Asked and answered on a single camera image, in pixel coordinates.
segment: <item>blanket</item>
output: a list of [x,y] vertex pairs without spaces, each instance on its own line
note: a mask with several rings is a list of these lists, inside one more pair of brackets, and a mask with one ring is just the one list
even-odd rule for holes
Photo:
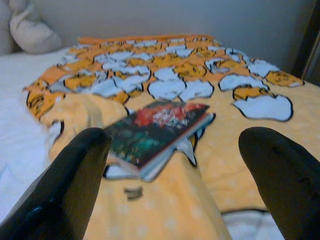
[[[197,167],[176,152],[144,182],[108,163],[89,239],[228,239],[220,212],[265,208],[238,149],[246,128],[275,129],[320,157],[320,88],[208,35],[80,38],[25,90],[30,112],[58,129],[51,160],[81,130],[106,127],[155,99],[216,113],[191,139]],[[128,190],[142,195],[129,201]]]

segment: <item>white wall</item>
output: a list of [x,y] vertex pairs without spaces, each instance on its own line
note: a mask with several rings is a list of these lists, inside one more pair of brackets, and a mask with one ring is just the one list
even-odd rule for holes
[[204,33],[291,71],[315,0],[32,0],[64,39]]

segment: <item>white bedsheet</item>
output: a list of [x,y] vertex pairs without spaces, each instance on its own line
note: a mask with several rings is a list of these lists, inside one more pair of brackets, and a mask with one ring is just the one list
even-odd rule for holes
[[[0,222],[49,165],[48,132],[28,112],[22,89],[58,63],[66,51],[0,56]],[[268,213],[237,212],[223,217],[234,240],[283,239]]]

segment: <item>white pillow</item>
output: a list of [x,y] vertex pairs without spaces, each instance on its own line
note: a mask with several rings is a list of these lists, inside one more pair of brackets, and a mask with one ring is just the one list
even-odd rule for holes
[[16,43],[27,53],[41,54],[59,49],[60,37],[50,29],[26,0],[10,0],[13,11],[10,31]]
[[9,54],[14,49],[14,41],[9,29],[12,12],[8,6],[8,1],[0,0],[0,56]]

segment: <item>book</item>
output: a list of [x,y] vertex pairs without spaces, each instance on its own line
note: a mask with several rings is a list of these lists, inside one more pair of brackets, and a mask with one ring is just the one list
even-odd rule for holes
[[154,177],[176,143],[213,120],[208,108],[198,103],[153,102],[104,129],[112,137],[108,159],[137,177]]

